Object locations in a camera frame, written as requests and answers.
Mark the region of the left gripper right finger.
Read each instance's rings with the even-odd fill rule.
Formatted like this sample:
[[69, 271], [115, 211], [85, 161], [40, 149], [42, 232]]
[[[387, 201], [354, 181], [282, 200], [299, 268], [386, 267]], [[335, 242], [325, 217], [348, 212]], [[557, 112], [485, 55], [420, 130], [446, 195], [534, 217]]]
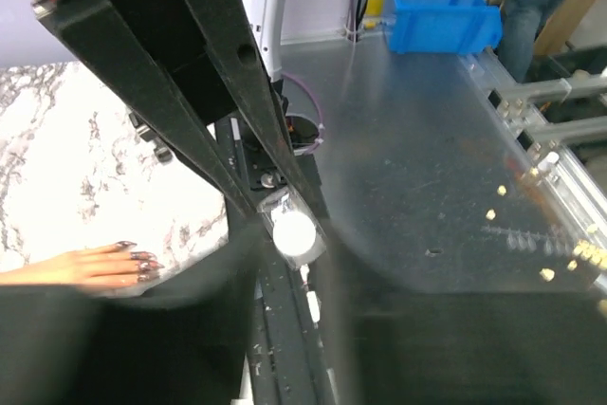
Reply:
[[358, 404], [602, 404], [605, 291], [583, 230], [525, 215], [336, 217]]

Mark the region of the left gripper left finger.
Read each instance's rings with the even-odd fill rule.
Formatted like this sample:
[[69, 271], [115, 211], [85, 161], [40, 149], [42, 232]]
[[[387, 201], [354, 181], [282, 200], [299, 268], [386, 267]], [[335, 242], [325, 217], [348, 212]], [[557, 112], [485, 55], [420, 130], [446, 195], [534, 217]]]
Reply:
[[261, 228], [135, 297], [1, 289], [5, 404], [229, 404], [249, 339]]

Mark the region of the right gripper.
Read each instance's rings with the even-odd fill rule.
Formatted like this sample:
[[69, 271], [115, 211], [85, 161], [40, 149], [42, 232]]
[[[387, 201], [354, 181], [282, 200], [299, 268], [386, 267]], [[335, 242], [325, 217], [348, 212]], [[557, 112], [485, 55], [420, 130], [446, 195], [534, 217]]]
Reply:
[[306, 178], [287, 142], [284, 115], [242, 0], [40, 4], [47, 10], [40, 23], [196, 170], [206, 173], [241, 215], [254, 215], [254, 204], [205, 126], [236, 106], [278, 171], [314, 215], [324, 216], [320, 188]]

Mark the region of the clear nail polish bottle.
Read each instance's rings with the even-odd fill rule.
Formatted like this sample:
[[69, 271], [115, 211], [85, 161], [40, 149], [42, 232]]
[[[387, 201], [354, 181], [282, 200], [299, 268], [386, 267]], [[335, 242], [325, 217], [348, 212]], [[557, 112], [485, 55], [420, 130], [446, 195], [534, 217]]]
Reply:
[[315, 262], [326, 252], [324, 233], [304, 200], [290, 187], [283, 187], [257, 206], [278, 253], [292, 269]]

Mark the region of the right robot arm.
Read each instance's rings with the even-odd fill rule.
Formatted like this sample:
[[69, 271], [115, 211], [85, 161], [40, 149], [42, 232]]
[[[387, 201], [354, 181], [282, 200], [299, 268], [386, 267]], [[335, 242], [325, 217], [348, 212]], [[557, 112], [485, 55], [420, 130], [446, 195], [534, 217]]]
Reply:
[[247, 175], [240, 126], [269, 167], [313, 214], [320, 188], [295, 156], [282, 98], [280, 45], [285, 0], [39, 0], [38, 21], [131, 110], [138, 133], [159, 140], [219, 190], [242, 217], [266, 183]]

